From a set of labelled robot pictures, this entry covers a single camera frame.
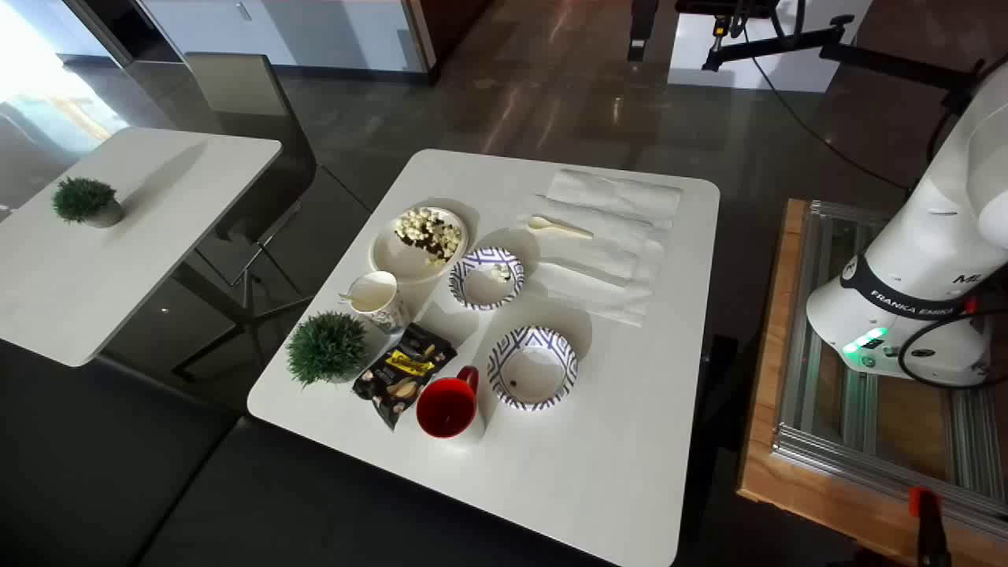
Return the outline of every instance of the red cup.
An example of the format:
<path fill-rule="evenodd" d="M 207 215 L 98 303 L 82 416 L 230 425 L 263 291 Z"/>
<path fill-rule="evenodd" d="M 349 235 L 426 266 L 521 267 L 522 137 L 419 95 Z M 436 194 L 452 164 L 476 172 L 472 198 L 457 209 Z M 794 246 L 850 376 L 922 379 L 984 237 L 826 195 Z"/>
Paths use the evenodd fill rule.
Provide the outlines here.
<path fill-rule="evenodd" d="M 430 382 L 416 401 L 416 421 L 427 435 L 471 444 L 483 437 L 484 424 L 476 402 L 480 371 L 466 366 L 459 375 Z"/>

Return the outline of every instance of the small white table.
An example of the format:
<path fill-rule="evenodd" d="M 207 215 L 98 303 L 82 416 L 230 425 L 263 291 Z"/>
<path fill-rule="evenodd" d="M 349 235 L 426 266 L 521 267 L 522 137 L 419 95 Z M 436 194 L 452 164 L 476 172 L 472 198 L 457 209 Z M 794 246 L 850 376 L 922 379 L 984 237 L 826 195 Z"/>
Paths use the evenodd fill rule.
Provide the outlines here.
<path fill-rule="evenodd" d="M 371 241 L 403 210 L 421 202 L 453 210 L 467 222 L 476 244 L 489 233 L 514 227 L 523 199 L 544 193 L 561 167 L 682 190 L 665 242 L 667 257 L 643 327 L 525 296 L 496 312 L 477 314 L 459 306 L 442 279 L 432 291 L 429 286 L 407 289 L 406 297 L 414 312 L 425 306 L 418 318 L 421 326 L 455 341 L 459 356 L 442 375 L 454 375 L 465 364 L 480 369 L 480 407 L 487 431 L 478 446 L 459 453 L 428 438 L 416 424 L 415 408 L 391 433 L 350 384 L 302 388 L 287 371 L 285 348 L 249 393 L 249 411 L 617 565 L 664 567 L 678 547 L 718 220 L 719 192 L 714 185 L 687 178 L 420 151 L 403 168 L 302 320 L 340 309 L 338 294 L 369 270 Z M 571 394 L 538 413 L 499 404 L 486 381 L 490 346 L 504 332 L 529 323 L 557 328 L 574 335 L 569 338 L 576 347 L 583 345 L 580 377 Z"/>
<path fill-rule="evenodd" d="M 54 181 L 0 223 L 0 339 L 69 366 L 90 361 L 279 151 L 276 140 L 116 132 L 59 180 L 111 185 L 122 221 L 105 229 L 64 222 L 52 211 Z M 229 317 L 242 314 L 233 301 L 218 304 Z"/>

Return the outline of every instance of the plastic spoon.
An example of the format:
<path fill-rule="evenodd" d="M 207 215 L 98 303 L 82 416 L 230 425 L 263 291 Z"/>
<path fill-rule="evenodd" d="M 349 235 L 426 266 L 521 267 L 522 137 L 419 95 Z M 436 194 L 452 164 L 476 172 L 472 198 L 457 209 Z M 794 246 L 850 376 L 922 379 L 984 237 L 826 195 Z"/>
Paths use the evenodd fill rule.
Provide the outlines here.
<path fill-rule="evenodd" d="M 538 215 L 532 215 L 528 217 L 528 228 L 529 230 L 559 230 L 560 232 L 565 232 L 572 236 L 577 236 L 579 238 L 594 238 L 595 235 L 587 230 L 582 230 L 580 228 L 575 228 L 573 226 L 566 226 L 559 223 L 554 223 L 548 219 L 540 217 Z"/>

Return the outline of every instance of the patterned bowl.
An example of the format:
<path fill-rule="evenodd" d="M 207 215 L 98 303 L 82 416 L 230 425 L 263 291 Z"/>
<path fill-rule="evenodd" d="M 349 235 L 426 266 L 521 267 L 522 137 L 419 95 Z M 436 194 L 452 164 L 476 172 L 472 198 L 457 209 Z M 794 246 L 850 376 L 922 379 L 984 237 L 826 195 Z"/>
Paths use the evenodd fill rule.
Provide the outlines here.
<path fill-rule="evenodd" d="M 495 270 L 508 279 L 500 281 Z M 467 309 L 491 311 L 514 300 L 525 285 L 525 267 L 504 248 L 480 248 L 462 257 L 448 276 L 452 296 Z"/>
<path fill-rule="evenodd" d="M 528 412 L 555 406 L 578 379 L 578 355 L 562 335 L 522 327 L 490 351 L 490 387 L 501 402 Z"/>

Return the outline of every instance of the white napkin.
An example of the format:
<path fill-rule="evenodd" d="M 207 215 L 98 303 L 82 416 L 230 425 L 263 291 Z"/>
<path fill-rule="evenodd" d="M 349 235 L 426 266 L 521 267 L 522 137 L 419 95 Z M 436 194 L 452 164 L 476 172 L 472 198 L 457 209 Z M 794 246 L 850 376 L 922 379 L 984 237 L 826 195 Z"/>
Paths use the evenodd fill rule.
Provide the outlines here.
<path fill-rule="evenodd" d="M 677 188 L 560 169 L 545 196 L 524 204 L 531 215 L 588 230 L 591 240 L 533 231 L 539 264 L 528 276 L 538 293 L 640 326 L 678 209 Z"/>

